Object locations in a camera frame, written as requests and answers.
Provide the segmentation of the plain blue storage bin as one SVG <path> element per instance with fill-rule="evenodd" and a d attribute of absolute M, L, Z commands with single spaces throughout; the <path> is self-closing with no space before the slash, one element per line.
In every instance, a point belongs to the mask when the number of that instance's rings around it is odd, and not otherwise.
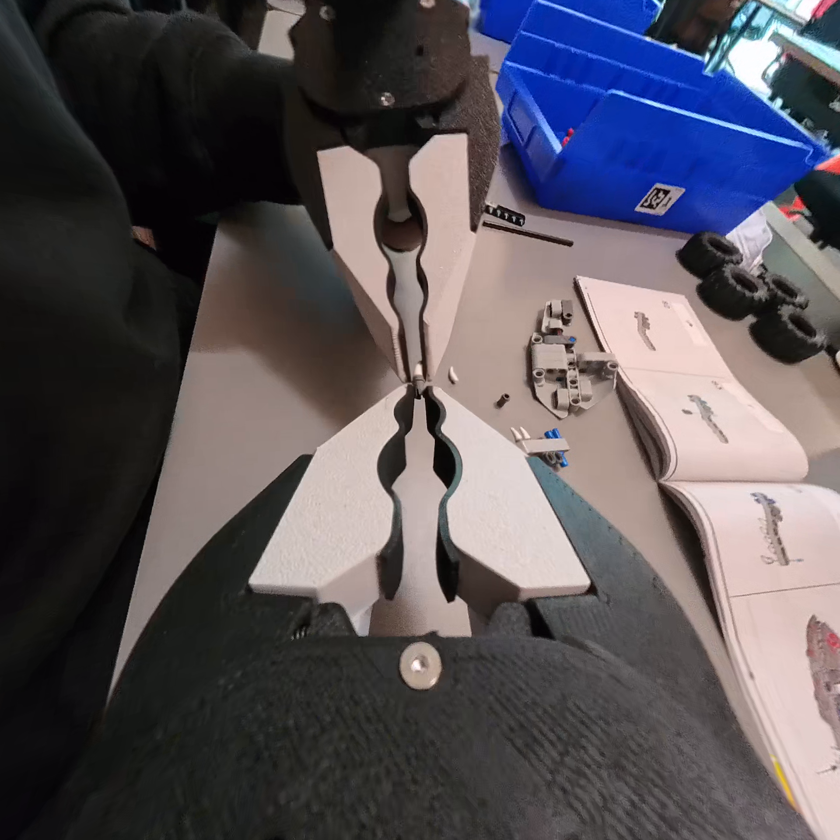
<path fill-rule="evenodd" d="M 550 1 L 603 23 L 642 35 L 656 20 L 662 3 L 656 1 Z M 479 32 L 510 44 L 533 1 L 480 1 L 477 13 Z"/>

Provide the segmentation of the person's black sweatshirt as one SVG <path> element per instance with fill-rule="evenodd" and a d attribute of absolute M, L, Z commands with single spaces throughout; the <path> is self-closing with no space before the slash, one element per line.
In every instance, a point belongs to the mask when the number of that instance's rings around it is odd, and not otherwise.
<path fill-rule="evenodd" d="M 2 2 L 2 838 L 106 704 L 199 287 L 143 245 L 18 2 Z"/>

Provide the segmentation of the blue storage bin with tag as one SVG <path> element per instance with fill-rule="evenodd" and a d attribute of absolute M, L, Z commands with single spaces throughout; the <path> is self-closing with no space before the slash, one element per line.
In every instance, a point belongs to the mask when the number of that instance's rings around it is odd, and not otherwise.
<path fill-rule="evenodd" d="M 531 5 L 497 89 L 536 203 L 571 214 L 726 235 L 828 156 L 727 72 L 552 3 Z"/>

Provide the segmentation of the white plastic bag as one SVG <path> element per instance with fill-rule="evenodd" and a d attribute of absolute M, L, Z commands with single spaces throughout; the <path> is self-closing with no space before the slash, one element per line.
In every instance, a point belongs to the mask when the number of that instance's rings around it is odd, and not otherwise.
<path fill-rule="evenodd" d="M 756 210 L 726 234 L 742 255 L 741 267 L 752 274 L 759 271 L 764 251 L 773 240 L 771 227 L 763 208 Z"/>

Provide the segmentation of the grey toy beam blue pins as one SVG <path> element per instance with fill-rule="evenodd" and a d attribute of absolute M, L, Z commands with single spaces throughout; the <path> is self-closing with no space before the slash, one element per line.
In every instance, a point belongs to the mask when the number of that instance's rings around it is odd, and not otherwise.
<path fill-rule="evenodd" d="M 550 429 L 541 437 L 531 436 L 524 427 L 510 427 L 513 442 L 528 457 L 539 458 L 551 467 L 565 468 L 569 465 L 568 441 L 557 428 Z"/>

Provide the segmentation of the black toy axle rod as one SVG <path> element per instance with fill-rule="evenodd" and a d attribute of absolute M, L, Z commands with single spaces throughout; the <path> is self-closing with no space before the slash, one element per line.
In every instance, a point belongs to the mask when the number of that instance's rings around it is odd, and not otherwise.
<path fill-rule="evenodd" d="M 489 220 L 484 220 L 481 223 L 481 226 L 484 228 L 492 229 L 498 232 L 506 233 L 509 235 L 515 235 L 521 238 L 527 238 L 543 243 L 548 243 L 552 245 L 557 245 L 560 247 L 565 248 L 572 248 L 574 246 L 574 241 L 572 239 L 552 236 L 550 234 L 542 234 L 538 232 L 534 232 L 531 230 L 527 230 L 523 227 L 517 225 L 509 225 L 509 224 L 499 224 L 495 222 L 491 222 Z"/>

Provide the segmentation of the grey desk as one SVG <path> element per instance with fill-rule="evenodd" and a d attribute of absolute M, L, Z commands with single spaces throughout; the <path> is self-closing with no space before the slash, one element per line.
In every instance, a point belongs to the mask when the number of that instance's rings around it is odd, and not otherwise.
<path fill-rule="evenodd" d="M 801 442 L 811 480 L 829 487 L 837 463 L 838 374 L 824 355 L 787 366 L 747 327 L 710 312 L 677 264 L 684 236 L 543 210 L 514 154 L 499 159 L 490 200 L 520 208 L 528 226 L 572 248 L 479 231 L 442 386 L 510 440 L 553 423 L 524 378 L 531 321 L 576 276 L 685 295 L 738 381 Z M 459 383 L 448 382 L 453 365 Z M 398 385 L 305 212 L 247 205 L 219 224 L 170 447 L 154 501 L 115 666 L 204 544 L 299 455 L 311 453 Z M 494 402 L 511 400 L 498 410 Z M 563 421 L 564 480 L 656 569 L 695 627 L 732 710 L 769 772 L 773 765 L 732 670 L 696 533 L 651 477 L 644 447 L 615 395 Z"/>

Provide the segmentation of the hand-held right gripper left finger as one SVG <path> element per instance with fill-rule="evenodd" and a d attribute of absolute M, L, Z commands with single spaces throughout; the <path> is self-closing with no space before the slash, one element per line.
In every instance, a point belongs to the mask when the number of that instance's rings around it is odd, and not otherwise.
<path fill-rule="evenodd" d="M 315 601 L 391 600 L 403 574 L 403 512 L 415 391 L 397 387 L 317 448 L 248 584 Z"/>

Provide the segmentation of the grey toy brick assembly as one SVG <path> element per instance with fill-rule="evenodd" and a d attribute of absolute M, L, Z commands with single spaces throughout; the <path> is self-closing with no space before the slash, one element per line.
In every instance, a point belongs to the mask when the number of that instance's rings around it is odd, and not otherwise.
<path fill-rule="evenodd" d="M 619 372 L 613 354 L 578 349 L 568 332 L 573 317 L 571 299 L 547 301 L 529 342 L 533 396 L 558 419 L 587 411 L 613 393 Z"/>

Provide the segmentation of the person's left hand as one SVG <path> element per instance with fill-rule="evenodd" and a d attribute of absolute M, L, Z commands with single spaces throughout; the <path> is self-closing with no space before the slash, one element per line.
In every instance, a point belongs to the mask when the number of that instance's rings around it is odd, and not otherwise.
<path fill-rule="evenodd" d="M 414 217 L 396 222 L 385 216 L 381 223 L 381 244 L 384 249 L 395 253 L 410 253 L 424 243 L 422 225 Z"/>

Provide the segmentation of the person's left forearm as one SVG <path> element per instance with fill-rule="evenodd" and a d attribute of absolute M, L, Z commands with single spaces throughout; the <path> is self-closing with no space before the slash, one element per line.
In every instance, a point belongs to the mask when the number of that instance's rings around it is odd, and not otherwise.
<path fill-rule="evenodd" d="M 239 203 L 302 204 L 287 159 L 287 62 L 192 12 L 17 5 L 133 224 L 152 228 Z"/>

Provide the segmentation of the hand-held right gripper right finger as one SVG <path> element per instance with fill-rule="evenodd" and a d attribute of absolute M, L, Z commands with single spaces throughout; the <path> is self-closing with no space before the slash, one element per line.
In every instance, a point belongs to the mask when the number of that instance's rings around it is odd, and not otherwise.
<path fill-rule="evenodd" d="M 436 386 L 424 402 L 444 486 L 435 551 L 447 601 L 585 593 L 590 576 L 522 450 Z"/>

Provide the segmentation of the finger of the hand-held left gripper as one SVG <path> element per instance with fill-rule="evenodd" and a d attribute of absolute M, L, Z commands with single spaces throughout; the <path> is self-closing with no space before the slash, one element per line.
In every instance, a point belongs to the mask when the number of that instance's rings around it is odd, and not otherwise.
<path fill-rule="evenodd" d="M 399 380 L 409 382 L 402 323 L 388 290 L 392 266 L 375 227 L 380 167 L 347 145 L 318 151 L 317 162 L 335 265 L 376 347 Z"/>
<path fill-rule="evenodd" d="M 438 134 L 408 165 L 409 186 L 423 218 L 417 275 L 425 281 L 420 330 L 429 381 L 445 356 L 476 244 L 470 226 L 468 151 L 467 134 Z"/>

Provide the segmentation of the open instruction booklet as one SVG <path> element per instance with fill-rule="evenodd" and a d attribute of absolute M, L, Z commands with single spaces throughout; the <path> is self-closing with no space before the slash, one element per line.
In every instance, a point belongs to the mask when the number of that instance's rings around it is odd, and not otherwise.
<path fill-rule="evenodd" d="M 654 477 L 700 539 L 721 632 L 784 793 L 839 838 L 839 497 L 737 381 L 688 300 L 574 283 Z"/>

